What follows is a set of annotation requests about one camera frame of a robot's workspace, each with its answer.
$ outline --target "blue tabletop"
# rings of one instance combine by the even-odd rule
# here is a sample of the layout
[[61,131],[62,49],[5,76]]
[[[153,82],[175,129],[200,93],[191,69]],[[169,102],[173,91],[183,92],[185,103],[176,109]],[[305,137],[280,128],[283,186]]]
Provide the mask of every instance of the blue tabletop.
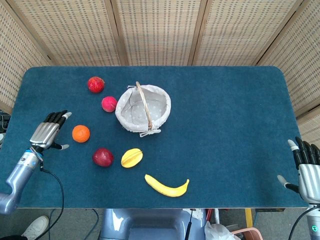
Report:
[[[89,92],[92,76],[104,79],[103,92]],[[115,113],[101,108],[105,96],[117,99],[128,85],[156,85],[171,98],[171,113],[161,133],[139,137],[125,130]],[[299,195],[284,189],[282,174],[297,183],[287,139],[299,136],[286,82],[272,66],[62,67],[29,69],[13,109],[0,151],[0,192],[33,132],[50,112],[72,116],[56,142],[64,151],[44,153],[45,168],[62,181],[67,208],[267,208],[302,207]],[[72,129],[86,125],[86,143]],[[97,148],[109,149],[111,167],[92,161]],[[140,148],[142,161],[121,166],[125,151]],[[165,185],[190,183],[185,195],[170,198],[145,182],[149,174]],[[37,169],[20,207],[60,207],[56,180]]]

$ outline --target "floor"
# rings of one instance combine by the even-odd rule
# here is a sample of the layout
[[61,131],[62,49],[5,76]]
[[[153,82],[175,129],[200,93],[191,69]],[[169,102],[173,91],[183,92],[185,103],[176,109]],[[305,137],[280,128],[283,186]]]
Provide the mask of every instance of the floor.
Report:
[[[96,240],[102,225],[103,209],[96,209],[99,221],[87,240]],[[258,212],[255,227],[260,230],[264,240],[287,240],[292,224],[304,210],[301,208],[288,208],[284,212]],[[17,209],[12,215],[0,215],[0,238],[8,235],[22,234],[28,225],[41,215],[49,216],[52,209]],[[238,225],[246,227],[244,209],[220,210],[221,224]],[[52,214],[56,219],[59,210]],[[83,240],[97,221],[97,215],[92,209],[65,209],[58,223],[50,231],[51,240]],[[298,224],[292,240],[310,240],[307,220],[303,218]]]

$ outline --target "orange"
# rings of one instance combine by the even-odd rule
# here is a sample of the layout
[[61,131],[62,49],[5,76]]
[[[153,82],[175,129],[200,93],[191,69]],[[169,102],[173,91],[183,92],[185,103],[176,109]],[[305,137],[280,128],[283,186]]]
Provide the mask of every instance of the orange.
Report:
[[90,130],[84,125],[75,126],[72,130],[72,138],[78,143],[84,143],[90,138]]

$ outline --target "woven basket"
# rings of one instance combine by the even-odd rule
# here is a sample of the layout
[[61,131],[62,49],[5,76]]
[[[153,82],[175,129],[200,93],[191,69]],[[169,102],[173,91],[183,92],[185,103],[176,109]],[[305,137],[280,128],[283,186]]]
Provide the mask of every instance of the woven basket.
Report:
[[159,129],[169,117],[171,99],[160,87],[142,85],[128,86],[120,97],[115,115],[128,131],[140,133],[140,137],[160,133]]

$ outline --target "shoe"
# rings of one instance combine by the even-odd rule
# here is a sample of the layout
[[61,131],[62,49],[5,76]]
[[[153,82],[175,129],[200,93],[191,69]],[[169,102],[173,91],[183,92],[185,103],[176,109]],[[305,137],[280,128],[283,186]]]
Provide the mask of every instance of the shoe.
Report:
[[47,216],[40,216],[34,220],[21,235],[28,240],[35,240],[39,237],[48,227],[49,218]]

